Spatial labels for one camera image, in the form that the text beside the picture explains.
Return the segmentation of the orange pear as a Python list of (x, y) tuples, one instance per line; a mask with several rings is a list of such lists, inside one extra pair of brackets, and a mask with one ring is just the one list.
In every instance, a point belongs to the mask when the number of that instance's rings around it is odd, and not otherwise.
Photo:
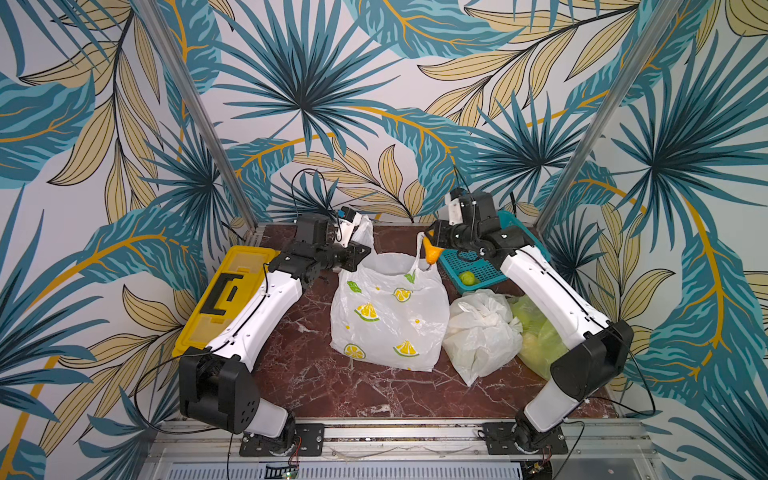
[(434, 246), (428, 238), (424, 238), (422, 244), (425, 252), (426, 262), (429, 265), (436, 264), (440, 256), (442, 255), (444, 249)]

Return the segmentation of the green pear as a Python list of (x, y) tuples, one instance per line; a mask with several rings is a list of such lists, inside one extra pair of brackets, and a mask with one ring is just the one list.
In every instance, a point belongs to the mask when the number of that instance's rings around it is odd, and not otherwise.
[(459, 275), (459, 279), (463, 285), (473, 286), (478, 283), (477, 277), (472, 271), (465, 271)]

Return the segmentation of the white lemon plastic bag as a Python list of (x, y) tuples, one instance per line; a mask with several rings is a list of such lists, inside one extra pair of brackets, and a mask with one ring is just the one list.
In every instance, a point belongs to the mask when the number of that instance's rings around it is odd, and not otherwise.
[(480, 289), (451, 303), (442, 346), (463, 382), (471, 387), (521, 352), (523, 327), (507, 295)]

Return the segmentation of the green avocado plastic bag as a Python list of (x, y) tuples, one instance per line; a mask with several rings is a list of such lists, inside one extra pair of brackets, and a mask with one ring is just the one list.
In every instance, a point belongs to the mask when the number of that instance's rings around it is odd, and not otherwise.
[(522, 326), (522, 348), (517, 357), (535, 374), (549, 380), (551, 365), (569, 349), (546, 316), (528, 296), (508, 300)]

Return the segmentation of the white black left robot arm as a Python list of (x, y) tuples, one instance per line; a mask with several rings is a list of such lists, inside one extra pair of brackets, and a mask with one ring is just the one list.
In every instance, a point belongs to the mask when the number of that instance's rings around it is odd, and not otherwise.
[(367, 216), (343, 208), (335, 219), (302, 215), (293, 240), (262, 265), (262, 284), (223, 331), (192, 347), (179, 363), (180, 412), (232, 434), (261, 436), (288, 447), (295, 433), (289, 412), (262, 399), (252, 372), (280, 320), (325, 271), (356, 271), (371, 254), (353, 236)]

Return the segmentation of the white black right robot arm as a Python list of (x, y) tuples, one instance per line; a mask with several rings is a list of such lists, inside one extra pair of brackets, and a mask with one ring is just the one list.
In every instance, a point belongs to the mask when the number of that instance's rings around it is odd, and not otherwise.
[(447, 219), (426, 230), (429, 263), (444, 250), (476, 253), (528, 295), (567, 349), (552, 364), (544, 388), (515, 418), (516, 447), (534, 453), (587, 397), (623, 372), (634, 332), (582, 298), (545, 259), (526, 227), (502, 226), (490, 194), (456, 188), (445, 203)]

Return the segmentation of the teal plastic basket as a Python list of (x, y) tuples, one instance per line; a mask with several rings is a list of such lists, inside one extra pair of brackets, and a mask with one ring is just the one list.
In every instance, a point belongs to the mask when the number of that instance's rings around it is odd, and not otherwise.
[[(551, 255), (541, 241), (511, 212), (501, 210), (498, 212), (502, 228), (516, 226), (533, 238), (534, 244), (541, 251), (542, 256), (551, 260)], [(460, 295), (479, 289), (487, 289), (507, 280), (507, 277), (496, 269), (487, 260), (481, 259), (474, 252), (459, 252), (457, 250), (444, 250), (440, 256), (439, 265), (451, 280)], [(463, 285), (459, 275), (465, 271), (472, 271), (477, 277), (478, 283), (473, 286)]]

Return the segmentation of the yellow tool box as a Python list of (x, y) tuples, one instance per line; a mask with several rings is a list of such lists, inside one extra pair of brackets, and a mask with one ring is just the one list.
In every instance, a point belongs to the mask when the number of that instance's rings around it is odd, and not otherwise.
[(258, 292), (264, 266), (278, 253), (271, 248), (231, 247), (179, 335), (172, 356), (179, 357), (190, 347), (202, 350), (220, 335)]

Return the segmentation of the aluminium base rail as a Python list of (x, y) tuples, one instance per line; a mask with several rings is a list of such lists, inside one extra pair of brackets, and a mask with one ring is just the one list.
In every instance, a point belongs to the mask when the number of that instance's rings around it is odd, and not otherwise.
[(664, 479), (649, 433), (632, 419), (571, 419), (554, 444), (523, 454), (491, 435), (490, 418), (305, 418), (293, 452), (253, 437), (197, 433), (172, 421), (150, 446), (141, 479)]

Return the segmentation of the aluminium right frame post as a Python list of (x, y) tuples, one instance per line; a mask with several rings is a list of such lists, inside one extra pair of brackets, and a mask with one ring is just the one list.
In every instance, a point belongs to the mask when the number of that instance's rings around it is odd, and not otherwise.
[(681, 0), (661, 1), (659, 7), (653, 12), (646, 31), (639, 36), (638, 44), (630, 52), (626, 65), (618, 72), (605, 100), (597, 110), (569, 164), (563, 169), (545, 208), (541, 211), (535, 223), (535, 227), (540, 233), (546, 233), (552, 226), (558, 204), (566, 197), (570, 185), (583, 167), (588, 154), (592, 151), (594, 144), (600, 138), (603, 129), (613, 113), (619, 108), (634, 81), (644, 69), (645, 63), (653, 54), (654, 48), (665, 29), (675, 19), (681, 4)]

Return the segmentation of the aluminium frame post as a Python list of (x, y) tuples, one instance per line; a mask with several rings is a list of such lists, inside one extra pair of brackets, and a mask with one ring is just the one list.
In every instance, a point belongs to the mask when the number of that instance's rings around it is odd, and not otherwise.
[(181, 51), (175, 46), (171, 30), (165, 22), (157, 2), (138, 0), (134, 4), (138, 14), (145, 23), (150, 38), (153, 40), (158, 53), (169, 70), (182, 101), (188, 107), (191, 119), (199, 129), (203, 141), (211, 152), (214, 164), (221, 174), (223, 183), (228, 187), (233, 197), (236, 210), (244, 219), (248, 230), (256, 232), (258, 220), (253, 214), (250, 202), (245, 197), (238, 183), (232, 164), (204, 108), (197, 88), (182, 58)]
[(630, 52), (626, 65), (618, 72), (605, 100), (597, 110), (569, 164), (563, 169), (545, 208), (541, 211), (535, 223), (535, 227), (540, 233), (546, 233), (552, 226), (558, 204), (566, 197), (570, 185), (583, 167), (588, 154), (592, 151), (594, 144), (600, 138), (603, 129), (613, 113), (619, 108), (634, 81), (644, 69), (645, 63), (653, 54), (654, 48), (665, 29), (675, 19), (681, 4), (681, 0), (661, 1), (659, 7), (653, 12), (646, 31), (639, 36), (638, 44)]

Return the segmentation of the aluminium left frame post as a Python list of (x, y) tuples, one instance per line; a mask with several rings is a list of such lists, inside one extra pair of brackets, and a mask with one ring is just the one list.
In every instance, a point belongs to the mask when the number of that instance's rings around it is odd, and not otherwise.
[(171, 30), (165, 22), (157, 2), (138, 0), (134, 4), (138, 14), (145, 23), (150, 38), (153, 40), (158, 53), (169, 70), (182, 101), (188, 107), (191, 119), (199, 129), (203, 141), (211, 152), (214, 164), (221, 174), (223, 183), (228, 187), (233, 197), (236, 210), (244, 219), (248, 230), (256, 232), (258, 220), (253, 214), (250, 202), (245, 197), (238, 183), (232, 164), (204, 108), (197, 88), (182, 58), (181, 51), (175, 46)]

